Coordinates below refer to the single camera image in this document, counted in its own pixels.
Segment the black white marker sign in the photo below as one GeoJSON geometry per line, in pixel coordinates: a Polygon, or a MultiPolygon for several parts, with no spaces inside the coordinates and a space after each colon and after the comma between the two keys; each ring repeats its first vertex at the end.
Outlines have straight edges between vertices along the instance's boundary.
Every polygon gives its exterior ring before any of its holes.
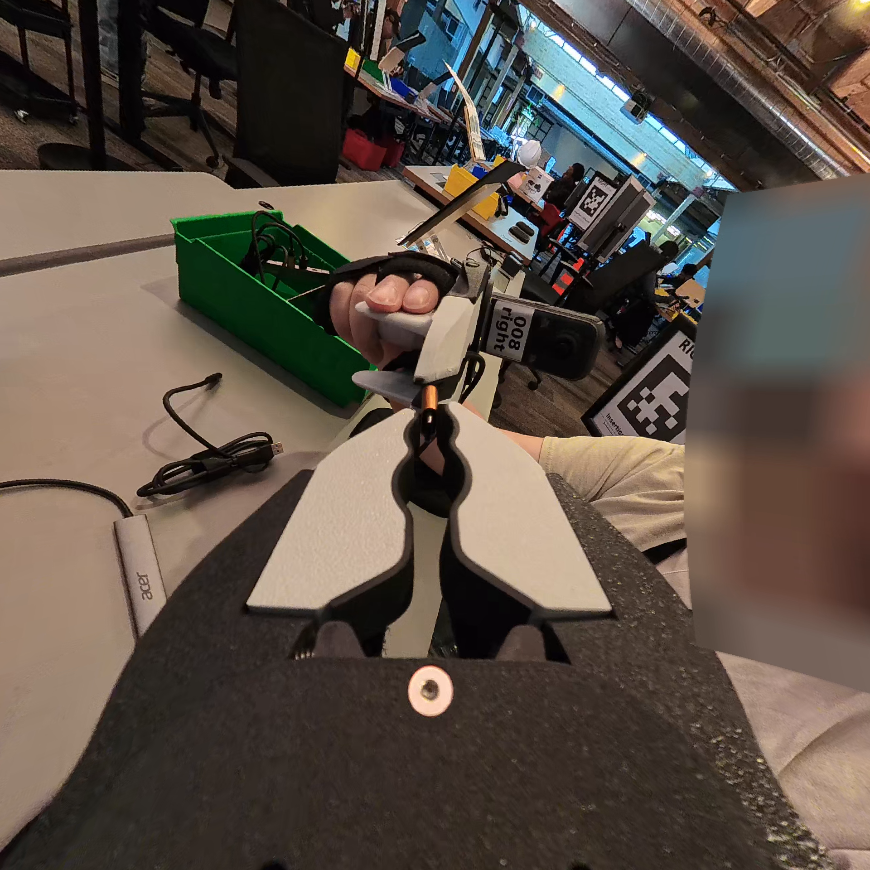
{"type": "Polygon", "coordinates": [[[682,445],[696,335],[697,324],[677,315],[582,415],[587,432],[682,445]]]}

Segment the black office chair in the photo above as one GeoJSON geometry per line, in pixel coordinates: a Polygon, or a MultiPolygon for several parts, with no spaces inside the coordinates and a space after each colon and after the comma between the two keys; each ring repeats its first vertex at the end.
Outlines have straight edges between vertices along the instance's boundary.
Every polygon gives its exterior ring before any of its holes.
{"type": "Polygon", "coordinates": [[[203,107],[203,91],[220,101],[222,86],[237,82],[237,53],[230,37],[207,29],[205,17],[208,1],[154,1],[148,3],[144,29],[178,60],[184,73],[192,76],[188,98],[143,91],[144,117],[185,117],[190,129],[200,133],[210,153],[205,163],[219,169],[222,157],[212,135],[215,126],[224,135],[229,132],[203,107]]]}
{"type": "Polygon", "coordinates": [[[577,275],[561,295],[543,277],[526,271],[519,298],[542,312],[532,328],[532,345],[521,364],[537,391],[542,375],[581,381],[594,368],[604,346],[605,327],[600,313],[629,289],[654,288],[654,276],[665,264],[662,250],[642,243],[598,267],[588,276],[577,275]]]}

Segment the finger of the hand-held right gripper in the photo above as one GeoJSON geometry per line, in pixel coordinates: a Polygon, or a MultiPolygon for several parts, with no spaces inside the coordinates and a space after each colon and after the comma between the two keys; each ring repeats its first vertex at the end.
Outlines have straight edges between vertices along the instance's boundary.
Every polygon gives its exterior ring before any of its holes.
{"type": "Polygon", "coordinates": [[[401,408],[421,408],[422,386],[415,383],[409,372],[369,370],[352,375],[355,386],[366,392],[383,397],[401,408]]]}
{"type": "Polygon", "coordinates": [[[436,384],[459,374],[465,355],[477,331],[481,301],[445,296],[431,314],[414,383],[436,384]]]}

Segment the braided usb-c cable copper plug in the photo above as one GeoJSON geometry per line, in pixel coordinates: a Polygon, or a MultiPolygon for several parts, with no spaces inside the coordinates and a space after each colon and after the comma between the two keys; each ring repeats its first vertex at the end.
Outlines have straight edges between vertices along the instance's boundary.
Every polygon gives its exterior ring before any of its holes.
{"type": "Polygon", "coordinates": [[[419,437],[416,457],[432,472],[441,475],[444,457],[438,441],[439,394],[436,386],[425,386],[419,396],[419,437]]]}

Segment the black chair back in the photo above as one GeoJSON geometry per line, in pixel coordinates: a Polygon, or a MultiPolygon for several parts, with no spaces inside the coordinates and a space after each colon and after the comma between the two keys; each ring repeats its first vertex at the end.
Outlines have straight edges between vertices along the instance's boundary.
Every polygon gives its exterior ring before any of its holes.
{"type": "Polygon", "coordinates": [[[235,189],[333,184],[343,144],[344,40],[277,1],[235,3],[235,189]]]}

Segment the person's right hand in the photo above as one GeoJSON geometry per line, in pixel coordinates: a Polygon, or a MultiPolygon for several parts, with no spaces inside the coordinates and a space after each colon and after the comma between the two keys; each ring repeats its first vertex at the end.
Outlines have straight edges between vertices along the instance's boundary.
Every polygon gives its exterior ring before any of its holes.
{"type": "Polygon", "coordinates": [[[381,338],[378,323],[361,313],[358,306],[365,303],[374,312],[419,316],[433,311],[439,300],[437,286],[423,277],[390,275],[377,279],[369,274],[356,282],[337,284],[330,296],[329,314],[338,336],[354,346],[370,364],[383,369],[403,351],[381,338]]]}

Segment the grey usb hub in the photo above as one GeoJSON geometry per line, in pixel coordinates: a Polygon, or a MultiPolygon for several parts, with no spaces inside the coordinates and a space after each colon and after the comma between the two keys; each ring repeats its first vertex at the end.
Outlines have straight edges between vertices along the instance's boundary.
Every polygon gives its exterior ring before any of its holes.
{"type": "Polygon", "coordinates": [[[114,535],[135,635],[141,638],[167,602],[158,554],[144,515],[119,518],[114,535]]]}

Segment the person's grey trousers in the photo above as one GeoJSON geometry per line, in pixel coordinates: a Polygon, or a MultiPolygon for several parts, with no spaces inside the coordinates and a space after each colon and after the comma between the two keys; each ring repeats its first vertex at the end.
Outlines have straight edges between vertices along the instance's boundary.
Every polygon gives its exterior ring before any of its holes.
{"type": "Polygon", "coordinates": [[[836,868],[869,867],[869,695],[719,653],[757,743],[836,868]]]}

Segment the green plastic bin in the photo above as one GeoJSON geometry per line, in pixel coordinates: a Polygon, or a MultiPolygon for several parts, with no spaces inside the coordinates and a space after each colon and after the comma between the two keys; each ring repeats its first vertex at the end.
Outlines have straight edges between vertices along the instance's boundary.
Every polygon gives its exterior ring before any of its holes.
{"type": "Polygon", "coordinates": [[[173,218],[180,300],[337,407],[363,402],[371,365],[314,320],[327,277],[348,260],[284,214],[173,218]]]}

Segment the yellow plastic bin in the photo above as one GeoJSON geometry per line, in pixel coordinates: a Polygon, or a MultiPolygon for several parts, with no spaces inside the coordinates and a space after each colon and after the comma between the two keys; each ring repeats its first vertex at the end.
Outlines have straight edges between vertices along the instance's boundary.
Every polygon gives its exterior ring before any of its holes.
{"type": "Polygon", "coordinates": [[[502,216],[500,181],[485,180],[485,175],[476,176],[472,171],[454,164],[446,176],[444,192],[452,203],[458,203],[455,214],[459,218],[477,215],[489,221],[502,216]]]}

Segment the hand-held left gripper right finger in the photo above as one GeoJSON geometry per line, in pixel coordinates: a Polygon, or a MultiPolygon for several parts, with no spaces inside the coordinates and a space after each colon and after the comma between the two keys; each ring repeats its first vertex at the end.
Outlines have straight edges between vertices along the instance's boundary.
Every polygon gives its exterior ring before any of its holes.
{"type": "Polygon", "coordinates": [[[458,402],[439,409],[451,499],[440,590],[459,657],[495,657],[518,626],[613,607],[538,461],[458,402]]]}

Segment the marker tag board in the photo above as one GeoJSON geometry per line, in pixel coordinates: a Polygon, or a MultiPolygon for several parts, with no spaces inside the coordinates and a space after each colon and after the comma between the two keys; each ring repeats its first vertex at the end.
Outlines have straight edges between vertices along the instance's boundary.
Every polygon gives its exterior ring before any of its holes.
{"type": "Polygon", "coordinates": [[[650,191],[635,176],[619,187],[595,178],[571,212],[570,222],[579,232],[578,244],[587,258],[603,264],[654,205],[650,191]]]}

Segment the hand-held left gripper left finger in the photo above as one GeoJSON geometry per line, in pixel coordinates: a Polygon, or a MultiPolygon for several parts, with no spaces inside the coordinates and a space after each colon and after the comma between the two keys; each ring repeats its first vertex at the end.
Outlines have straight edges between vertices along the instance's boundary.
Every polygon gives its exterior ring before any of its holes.
{"type": "Polygon", "coordinates": [[[394,413],[310,476],[246,601],[255,614],[350,625],[365,654],[411,603],[416,414],[394,413]]]}

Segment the red storage bin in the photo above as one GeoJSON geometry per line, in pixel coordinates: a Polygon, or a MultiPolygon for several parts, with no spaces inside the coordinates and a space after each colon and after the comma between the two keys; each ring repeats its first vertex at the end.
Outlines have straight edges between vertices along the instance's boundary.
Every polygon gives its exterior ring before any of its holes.
{"type": "Polygon", "coordinates": [[[380,136],[374,139],[359,129],[348,129],[344,135],[342,157],[355,167],[378,171],[395,169],[406,149],[406,142],[396,136],[380,136]]]}

